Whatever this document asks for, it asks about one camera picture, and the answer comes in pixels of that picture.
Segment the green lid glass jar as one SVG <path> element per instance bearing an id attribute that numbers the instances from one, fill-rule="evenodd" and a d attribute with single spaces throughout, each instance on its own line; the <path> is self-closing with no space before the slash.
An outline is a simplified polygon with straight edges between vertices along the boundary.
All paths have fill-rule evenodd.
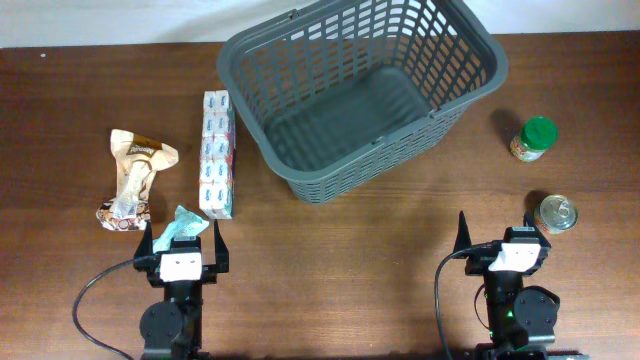
<path id="1" fill-rule="evenodd" d="M 510 152 L 522 162 L 533 162 L 558 139 L 557 125 L 548 117 L 530 118 L 510 142 Z"/>

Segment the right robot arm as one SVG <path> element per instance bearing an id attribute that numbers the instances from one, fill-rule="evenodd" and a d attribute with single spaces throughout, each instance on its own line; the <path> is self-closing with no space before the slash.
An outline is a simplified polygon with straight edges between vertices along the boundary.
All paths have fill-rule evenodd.
<path id="1" fill-rule="evenodd" d="M 551 244 L 526 213 L 521 226 L 499 240 L 476 244 L 459 214 L 454 257 L 464 259 L 465 274 L 483 278 L 490 341 L 476 346 L 475 359 L 546 359 L 555 342 L 560 298 L 540 286 L 525 286 L 549 256 Z"/>

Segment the grey plastic shopping basket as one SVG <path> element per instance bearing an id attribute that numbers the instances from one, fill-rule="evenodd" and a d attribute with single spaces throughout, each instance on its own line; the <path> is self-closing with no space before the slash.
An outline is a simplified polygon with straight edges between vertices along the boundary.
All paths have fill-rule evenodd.
<path id="1" fill-rule="evenodd" d="M 324 204 L 435 146 L 508 59 L 461 1 L 318 1 L 231 37 L 217 72 L 270 169 Z"/>

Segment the silver top tin can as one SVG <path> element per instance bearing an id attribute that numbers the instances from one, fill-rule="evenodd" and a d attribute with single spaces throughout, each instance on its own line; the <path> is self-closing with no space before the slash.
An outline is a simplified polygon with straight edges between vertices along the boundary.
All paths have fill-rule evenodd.
<path id="1" fill-rule="evenodd" d="M 560 234 L 572 229 L 578 217 L 575 203 L 560 194 L 545 197 L 534 210 L 536 226 L 548 234 Z"/>

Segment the beige brown snack bag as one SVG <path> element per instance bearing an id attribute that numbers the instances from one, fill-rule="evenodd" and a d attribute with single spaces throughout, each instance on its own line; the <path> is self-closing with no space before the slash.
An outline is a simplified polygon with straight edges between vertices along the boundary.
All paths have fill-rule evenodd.
<path id="1" fill-rule="evenodd" d="M 159 171 L 179 162 L 178 151 L 157 140 L 122 129 L 110 134 L 116 164 L 116 195 L 96 211 L 109 231 L 144 231 L 151 220 L 149 193 Z"/>

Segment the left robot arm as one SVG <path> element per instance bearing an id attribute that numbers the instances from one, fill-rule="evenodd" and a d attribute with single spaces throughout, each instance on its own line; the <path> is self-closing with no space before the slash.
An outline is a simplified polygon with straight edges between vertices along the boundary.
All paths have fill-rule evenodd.
<path id="1" fill-rule="evenodd" d="M 202 349 L 202 287 L 229 271 L 229 251 L 213 224 L 215 262 L 202 262 L 198 236 L 173 237 L 167 250 L 154 252 L 147 227 L 134 253 L 134 268 L 144 272 L 151 287 L 161 288 L 163 300 L 149 306 L 140 319 L 144 359 L 210 359 Z"/>

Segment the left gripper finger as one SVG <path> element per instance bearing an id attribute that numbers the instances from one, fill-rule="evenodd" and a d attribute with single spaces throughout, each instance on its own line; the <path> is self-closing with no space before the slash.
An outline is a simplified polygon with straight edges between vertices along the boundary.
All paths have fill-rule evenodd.
<path id="1" fill-rule="evenodd" d="M 133 258 L 138 259 L 153 254 L 153 234 L 152 225 L 149 220 L 146 221 L 144 233 L 139 245 L 134 252 Z"/>
<path id="2" fill-rule="evenodd" d="M 214 220 L 215 261 L 217 265 L 229 264 L 229 250 L 220 233 L 218 220 Z"/>

